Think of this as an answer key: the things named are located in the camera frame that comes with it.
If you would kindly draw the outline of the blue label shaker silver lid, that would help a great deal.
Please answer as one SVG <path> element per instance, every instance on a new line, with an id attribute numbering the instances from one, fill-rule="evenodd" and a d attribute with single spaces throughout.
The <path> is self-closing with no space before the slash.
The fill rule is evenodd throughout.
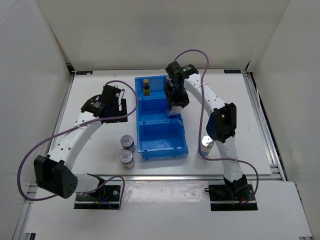
<path id="1" fill-rule="evenodd" d="M 182 112 L 182 110 L 183 110 L 182 106 L 173 105 L 173 106 L 167 108 L 166 115 L 168 117 L 174 117 L 176 115 L 179 115 Z"/>

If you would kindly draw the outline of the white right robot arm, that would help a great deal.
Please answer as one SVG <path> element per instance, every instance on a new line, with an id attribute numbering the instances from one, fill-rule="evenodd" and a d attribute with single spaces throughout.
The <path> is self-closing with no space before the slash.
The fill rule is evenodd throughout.
<path id="1" fill-rule="evenodd" d="M 199 71 L 192 65 L 181 67 L 177 61 L 170 63 L 166 69 L 168 76 L 164 92 L 168 104 L 166 114 L 178 115 L 190 103 L 191 93 L 208 114 L 207 135 L 216 144 L 223 165 L 224 193 L 230 200 L 238 199 L 248 185 L 247 178 L 238 162 L 235 147 L 237 128 L 237 107 L 228 103 L 201 82 Z"/>

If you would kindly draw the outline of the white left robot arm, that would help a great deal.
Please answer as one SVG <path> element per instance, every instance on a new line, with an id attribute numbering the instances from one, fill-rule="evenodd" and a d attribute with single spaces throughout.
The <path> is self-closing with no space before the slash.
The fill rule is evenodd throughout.
<path id="1" fill-rule="evenodd" d="M 94 174 L 72 173 L 74 163 L 91 136 L 104 123 L 117 123 L 127 114 L 122 90 L 106 84 L 102 93 L 88 99 L 74 122 L 75 130 L 66 133 L 46 156 L 38 155 L 33 162 L 36 183 L 64 199 L 73 193 L 87 193 L 93 200 L 105 194 L 104 179 Z"/>

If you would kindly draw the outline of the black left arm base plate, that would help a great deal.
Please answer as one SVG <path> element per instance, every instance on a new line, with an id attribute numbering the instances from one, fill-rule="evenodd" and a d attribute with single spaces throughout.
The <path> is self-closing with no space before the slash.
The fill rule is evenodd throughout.
<path id="1" fill-rule="evenodd" d="M 74 201 L 76 210 L 119 210 L 123 183 L 111 181 L 90 194 L 77 193 Z"/>

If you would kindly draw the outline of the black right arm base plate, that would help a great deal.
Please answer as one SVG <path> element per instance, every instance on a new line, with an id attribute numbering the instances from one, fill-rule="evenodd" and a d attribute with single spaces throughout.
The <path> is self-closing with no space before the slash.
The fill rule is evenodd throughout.
<path id="1" fill-rule="evenodd" d="M 209 194 L 210 210 L 212 212 L 227 211 L 257 211 L 258 205 L 255 197 L 253 186 L 248 184 L 239 192 L 233 194 L 226 185 L 212 184 L 204 188 Z"/>

